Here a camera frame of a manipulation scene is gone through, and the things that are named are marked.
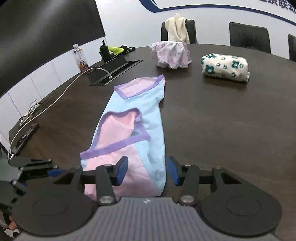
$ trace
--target blue curved wall decoration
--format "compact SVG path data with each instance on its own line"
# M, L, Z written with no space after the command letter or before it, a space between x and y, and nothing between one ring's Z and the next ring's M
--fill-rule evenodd
M278 15L269 13L269 12L265 12L265 11L261 11L261 10L257 10L257 9L252 9L252 8L248 8L248 7L239 7L239 6L231 6L231 5L219 5L219 4L195 4L195 5L184 5L184 6L176 6L176 7L167 7L167 8L158 8L156 6L156 3L154 0L139 0L140 3L150 12L164 12L164 11L170 11L170 10L179 10L179 9L186 9L186 8L225 8L225 9L236 9L236 10L242 10L242 11L248 11L248 12L255 12L255 13L259 13L259 14L263 14L272 18L276 18L279 20L282 20L286 23L292 24L294 26L296 26L296 23L280 17Z

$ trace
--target white wall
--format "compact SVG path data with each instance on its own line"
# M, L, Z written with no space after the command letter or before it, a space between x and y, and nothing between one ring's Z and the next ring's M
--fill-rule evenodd
M260 0L155 0L159 8L182 4L228 4L264 10L296 22L296 14L280 6ZM296 36L296 26L266 15L236 9L190 8L153 13L139 0L96 0L103 27L110 46L147 46L160 41L162 22L176 12L196 23L197 39L202 44L230 45L229 22L237 22L268 29L271 53L289 58L288 34Z
M102 59L99 54L102 40L106 42L103 37L81 46L89 66ZM0 141L6 149L9 149L8 132L28 111L30 104L78 73L72 52L68 51L30 73L0 98Z

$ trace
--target table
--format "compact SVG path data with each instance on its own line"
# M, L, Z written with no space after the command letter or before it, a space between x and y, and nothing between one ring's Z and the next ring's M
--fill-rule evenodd
M80 77L64 96L38 118L39 130L21 156L50 158L60 168L79 165L89 148L99 118L115 85L138 77L164 74L165 98L160 103L166 156L211 170L223 166L275 196L283 207L276 235L296 237L296 63L256 50L222 45L188 45L187 69L162 69L148 47L127 60L144 59L107 86L89 87ZM244 57L249 83L236 83L201 73L200 59L209 53ZM55 90L55 97L74 77ZM10 131L10 139L15 134ZM163 196L180 188L168 178ZM200 188L200 198L210 193Z

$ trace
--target tabletop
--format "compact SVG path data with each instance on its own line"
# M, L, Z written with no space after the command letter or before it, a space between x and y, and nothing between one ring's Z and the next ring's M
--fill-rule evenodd
M90 87L87 77L81 76L54 106L38 117L40 128L21 156L50 158L60 168L79 165L79 154L89 148L114 86L138 77L164 74L165 97L160 109L166 156L204 170L223 166L275 196L283 208L276 235L294 240L296 63L238 47L190 44L188 49L192 63L187 69L159 68L150 49L142 47L126 55L126 59L144 61L106 86ZM249 82L204 76L200 60L209 53L246 58ZM54 91L54 99L73 79ZM15 130L16 127L10 131L10 139ZM176 196L179 191L168 178L163 196ZM201 199L209 193L209 187L200 187Z

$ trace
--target light blue fabric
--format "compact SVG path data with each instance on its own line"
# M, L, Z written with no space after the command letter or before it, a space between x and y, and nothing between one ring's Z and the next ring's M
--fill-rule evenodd
M145 130L151 136L150 141L139 141L133 145L136 147L139 157L151 180L157 186L161 193L165 186L165 144L163 136L163 127L158 107L159 102L164 98L164 76L160 76L162 80L154 88L136 95L131 98L123 99L116 91L113 92L102 116L109 112L123 112L131 108L138 108L142 113L142 122ZM86 167L87 160L82 160L81 165Z

